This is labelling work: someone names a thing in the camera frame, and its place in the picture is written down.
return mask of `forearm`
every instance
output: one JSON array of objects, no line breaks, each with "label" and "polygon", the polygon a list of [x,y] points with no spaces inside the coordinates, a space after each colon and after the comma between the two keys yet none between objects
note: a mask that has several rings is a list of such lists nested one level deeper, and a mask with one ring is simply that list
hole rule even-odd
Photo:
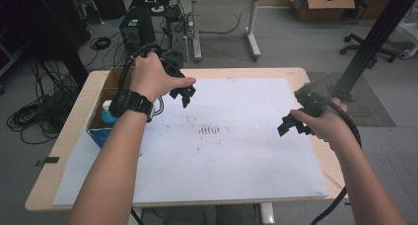
[{"label": "forearm", "polygon": [[80,190],[70,224],[127,223],[146,119],[127,111],[116,122]]},{"label": "forearm", "polygon": [[332,145],[341,165],[356,224],[404,224],[360,146],[349,139]]}]

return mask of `human arm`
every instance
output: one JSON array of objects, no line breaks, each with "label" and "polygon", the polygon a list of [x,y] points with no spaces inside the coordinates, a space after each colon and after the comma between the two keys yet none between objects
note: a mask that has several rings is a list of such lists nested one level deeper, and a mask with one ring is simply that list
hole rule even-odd
[{"label": "human arm", "polygon": [[[347,111],[339,100],[332,100]],[[356,224],[406,224],[367,161],[347,124],[331,108],[320,117],[292,110],[291,115],[307,124],[335,152],[347,187]]]},{"label": "human arm", "polygon": [[[157,54],[150,52],[135,59],[130,90],[154,103],[170,90],[194,83],[194,78],[167,75]],[[146,122],[144,113],[134,111],[117,120],[83,183],[69,224],[127,224]]]}]

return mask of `background desk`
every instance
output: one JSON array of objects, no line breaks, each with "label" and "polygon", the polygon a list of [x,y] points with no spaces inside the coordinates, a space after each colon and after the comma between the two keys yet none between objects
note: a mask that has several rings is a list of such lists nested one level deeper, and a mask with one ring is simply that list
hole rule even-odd
[{"label": "background desk", "polygon": [[[309,82],[306,72],[301,68],[184,69],[182,72],[186,76],[194,76],[196,78],[286,78],[292,90],[299,89],[304,83]],[[49,155],[50,157],[59,157],[60,159],[57,164],[45,164],[27,200],[26,208],[28,210],[69,208],[54,206],[52,201],[60,185],[68,157],[76,144],[80,131],[88,117],[91,106],[95,103],[107,73],[108,71],[96,71],[90,74],[73,111],[71,111]],[[338,162],[326,143],[314,137],[311,137],[310,141],[328,189],[329,196],[327,198],[335,198],[344,186]]]},{"label": "background desk", "polygon": [[252,49],[254,58],[261,56],[257,42],[254,37],[255,15],[258,5],[258,0],[184,0],[191,1],[192,20],[193,20],[193,53],[194,58],[200,61],[202,52],[200,49],[199,31],[197,26],[198,14],[224,14],[225,12],[237,13],[251,13],[249,18],[249,26],[245,28],[246,36]]}]

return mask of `blue bottle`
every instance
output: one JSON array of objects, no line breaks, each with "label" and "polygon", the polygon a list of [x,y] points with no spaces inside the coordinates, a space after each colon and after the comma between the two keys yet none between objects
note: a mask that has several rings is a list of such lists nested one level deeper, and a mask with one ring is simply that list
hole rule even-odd
[{"label": "blue bottle", "polygon": [[102,121],[106,124],[107,127],[112,128],[116,122],[116,118],[111,116],[110,112],[108,111],[110,104],[111,100],[106,100],[103,103]]}]

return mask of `hand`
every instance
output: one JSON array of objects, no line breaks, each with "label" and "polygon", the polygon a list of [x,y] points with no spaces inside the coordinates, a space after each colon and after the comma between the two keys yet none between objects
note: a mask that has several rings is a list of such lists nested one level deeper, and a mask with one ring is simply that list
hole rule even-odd
[{"label": "hand", "polygon": [[[340,100],[332,101],[347,112],[347,106]],[[298,110],[291,110],[290,114],[309,126],[318,138],[326,140],[331,146],[345,140],[346,137],[354,137],[344,120],[330,107],[326,107],[320,117],[313,117]]]},{"label": "hand", "polygon": [[158,55],[149,52],[146,58],[136,57],[129,88],[154,103],[158,97],[165,95],[172,89],[187,87],[195,82],[196,80],[191,77],[175,78],[169,76],[164,70]]}]

